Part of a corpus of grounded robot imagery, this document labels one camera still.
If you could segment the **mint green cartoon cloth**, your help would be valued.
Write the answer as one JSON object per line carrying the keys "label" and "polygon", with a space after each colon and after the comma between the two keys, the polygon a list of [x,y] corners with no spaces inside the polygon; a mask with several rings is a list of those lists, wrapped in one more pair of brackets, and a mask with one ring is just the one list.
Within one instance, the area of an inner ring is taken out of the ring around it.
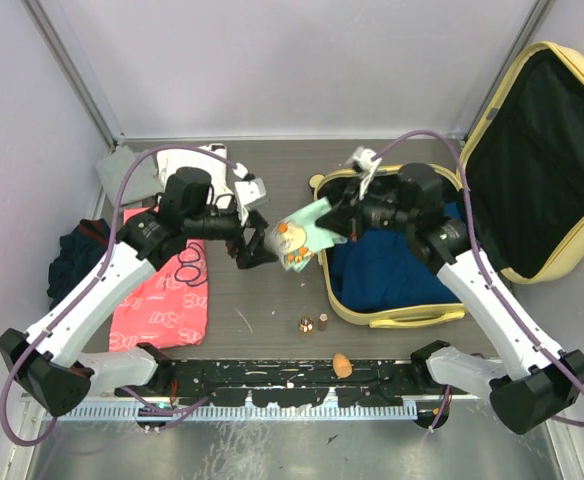
{"label": "mint green cartoon cloth", "polygon": [[316,254],[343,242],[343,237],[315,224],[330,210],[326,198],[316,200],[280,220],[267,234],[265,244],[285,270],[300,272]]}

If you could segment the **blue shirt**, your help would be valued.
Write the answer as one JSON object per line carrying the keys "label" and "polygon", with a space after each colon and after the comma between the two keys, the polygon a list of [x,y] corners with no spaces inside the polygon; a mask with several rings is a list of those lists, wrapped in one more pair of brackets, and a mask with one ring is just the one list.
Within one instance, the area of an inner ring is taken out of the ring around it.
{"label": "blue shirt", "polygon": [[410,252],[403,233],[369,229],[330,251],[336,299],[358,313],[456,303],[458,298]]}

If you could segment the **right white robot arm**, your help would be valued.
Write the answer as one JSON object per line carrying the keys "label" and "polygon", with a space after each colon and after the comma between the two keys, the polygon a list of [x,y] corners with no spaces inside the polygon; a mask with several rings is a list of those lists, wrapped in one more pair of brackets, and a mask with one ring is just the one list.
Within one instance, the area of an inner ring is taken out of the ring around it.
{"label": "right white robot arm", "polygon": [[490,403],[512,432],[525,434],[584,395],[584,353],[544,332],[505,287],[471,237],[468,223],[444,211],[443,177],[407,164],[376,183],[359,172],[316,225],[350,240],[369,229],[404,233],[411,253],[464,305],[499,355],[489,361],[436,341],[412,355],[410,379],[431,394],[442,385]]}

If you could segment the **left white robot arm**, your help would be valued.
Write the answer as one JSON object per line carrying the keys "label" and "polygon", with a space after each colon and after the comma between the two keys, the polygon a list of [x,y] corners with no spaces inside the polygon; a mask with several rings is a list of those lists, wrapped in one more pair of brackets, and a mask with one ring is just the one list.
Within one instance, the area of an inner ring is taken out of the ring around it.
{"label": "left white robot arm", "polygon": [[0,353],[14,380],[53,417],[86,397],[139,386],[150,396],[166,393],[176,364],[147,342],[122,352],[86,355],[87,341],[139,285],[181,253],[190,240],[222,240],[238,268],[275,261],[264,245],[267,221],[262,179],[236,182],[227,208],[212,202],[208,172],[183,167],[172,174],[157,206],[132,216],[95,269],[45,318],[0,336]]}

